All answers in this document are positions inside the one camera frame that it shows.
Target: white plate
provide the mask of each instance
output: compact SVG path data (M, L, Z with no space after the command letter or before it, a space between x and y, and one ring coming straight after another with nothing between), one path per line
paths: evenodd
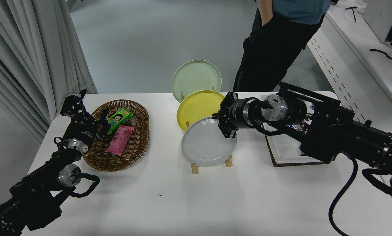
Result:
M216 166L232 154L236 146L234 139L223 136L219 121L207 117L191 125L181 140L184 157L200 167Z

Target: snack wrapper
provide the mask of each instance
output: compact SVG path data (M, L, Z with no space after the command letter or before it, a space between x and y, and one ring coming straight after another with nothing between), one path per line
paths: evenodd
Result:
M124 125L124 123L130 120L132 116L133 114L128 109L119 109L108 119L108 122L111 125L109 134L116 133L116 130L119 128L119 126Z
M110 146L106 152L111 152L121 156L124 148L126 147L127 141L129 141L130 137L132 136L134 129L134 127L120 126L116 131L116 134L113 136L113 139L110 142Z

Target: woven basket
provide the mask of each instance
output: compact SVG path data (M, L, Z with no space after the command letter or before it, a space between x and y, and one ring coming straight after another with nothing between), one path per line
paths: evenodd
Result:
M99 118L103 109L109 109L109 117L121 108L130 110L132 118L126 126L134 127L134 132L127 142L121 156L106 152L114 134L108 134L107 139L95 140L91 150L83 153L87 164L97 170L117 171L135 163L146 151L149 143L149 116L146 109L131 100L114 100L98 107L92 115Z

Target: cartoon character on box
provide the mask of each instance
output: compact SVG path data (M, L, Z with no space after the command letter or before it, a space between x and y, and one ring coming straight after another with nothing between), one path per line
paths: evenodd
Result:
M123 118L123 115L117 114L112 121L110 121L111 125L117 124L120 122L121 118Z

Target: gray floor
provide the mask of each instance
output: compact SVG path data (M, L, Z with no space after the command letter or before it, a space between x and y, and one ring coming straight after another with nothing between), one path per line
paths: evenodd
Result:
M254 0L84 0L71 16L100 93L171 92L174 72L194 59L215 64L230 91L256 9ZM308 48L284 81L332 91Z

